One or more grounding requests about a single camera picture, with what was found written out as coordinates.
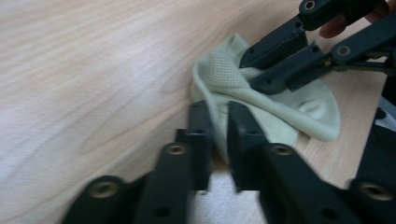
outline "wooden surface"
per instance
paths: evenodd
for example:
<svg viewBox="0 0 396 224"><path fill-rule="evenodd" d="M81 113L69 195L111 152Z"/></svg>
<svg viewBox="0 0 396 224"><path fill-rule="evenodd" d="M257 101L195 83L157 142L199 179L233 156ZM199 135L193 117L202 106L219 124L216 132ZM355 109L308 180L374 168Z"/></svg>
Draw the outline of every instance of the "wooden surface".
<svg viewBox="0 0 396 224"><path fill-rule="evenodd" d="M0 4L0 223L57 223L99 175L133 180L184 128L191 68L224 38L253 44L297 14L299 0L10 1ZM329 49L342 36L312 40ZM338 140L297 148L343 187L356 173L385 77L330 74ZM255 194L225 171L199 196L196 223L261 223Z"/></svg>

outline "white cloth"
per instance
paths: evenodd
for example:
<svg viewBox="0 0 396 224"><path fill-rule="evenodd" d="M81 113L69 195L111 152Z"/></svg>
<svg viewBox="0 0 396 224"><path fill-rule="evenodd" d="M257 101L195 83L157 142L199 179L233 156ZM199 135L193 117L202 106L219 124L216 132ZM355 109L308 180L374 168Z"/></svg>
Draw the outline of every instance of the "white cloth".
<svg viewBox="0 0 396 224"><path fill-rule="evenodd" d="M254 91L248 80L262 73L255 68L239 69L248 43L233 35L202 58L192 70L192 100L205 100L214 123L215 141L226 157L228 102L242 103L252 111L270 142L294 145L298 131L320 141L339 134L340 115L329 88L320 80L297 91L265 95Z"/></svg>

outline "light wood tabletop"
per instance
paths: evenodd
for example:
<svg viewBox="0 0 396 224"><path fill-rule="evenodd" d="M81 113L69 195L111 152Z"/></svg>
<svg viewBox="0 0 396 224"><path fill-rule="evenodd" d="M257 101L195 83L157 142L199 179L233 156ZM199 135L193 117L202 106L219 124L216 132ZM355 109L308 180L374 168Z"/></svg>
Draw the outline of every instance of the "light wood tabletop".
<svg viewBox="0 0 396 224"><path fill-rule="evenodd" d="M0 223L58 223L99 175L132 181L185 128L191 69L226 37L250 44L297 15L300 0L0 3ZM309 34L325 50L336 38ZM299 152L345 187L356 174L385 76L330 73L342 131ZM196 199L195 223L262 223L255 193L233 193L226 171Z"/></svg>

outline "wooden table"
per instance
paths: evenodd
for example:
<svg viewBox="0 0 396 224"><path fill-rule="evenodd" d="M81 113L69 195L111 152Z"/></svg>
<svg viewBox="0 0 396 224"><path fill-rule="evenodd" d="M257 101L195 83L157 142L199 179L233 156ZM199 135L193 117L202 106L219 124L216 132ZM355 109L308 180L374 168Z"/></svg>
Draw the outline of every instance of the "wooden table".
<svg viewBox="0 0 396 224"><path fill-rule="evenodd" d="M253 44L300 0L10 1L0 4L0 223L57 223L99 175L131 181L185 127L191 68L224 38ZM365 26L332 40L329 49ZM301 134L298 150L327 181L356 173L385 76L329 74L342 131ZM219 169L195 223L261 223L255 194L233 194Z"/></svg>

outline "light green cloth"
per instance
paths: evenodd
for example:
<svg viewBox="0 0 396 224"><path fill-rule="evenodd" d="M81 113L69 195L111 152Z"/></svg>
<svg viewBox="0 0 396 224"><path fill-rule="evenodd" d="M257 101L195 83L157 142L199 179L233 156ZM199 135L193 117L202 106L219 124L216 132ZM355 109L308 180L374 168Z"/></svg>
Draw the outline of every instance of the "light green cloth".
<svg viewBox="0 0 396 224"><path fill-rule="evenodd" d="M254 91L248 80L262 73L255 68L239 69L248 43L233 35L202 58L192 71L192 100L206 100L214 123L215 141L226 157L228 102L249 107L270 142L294 145L298 130L320 141L339 134L340 115L329 88L316 80L297 91L265 95Z"/></svg>

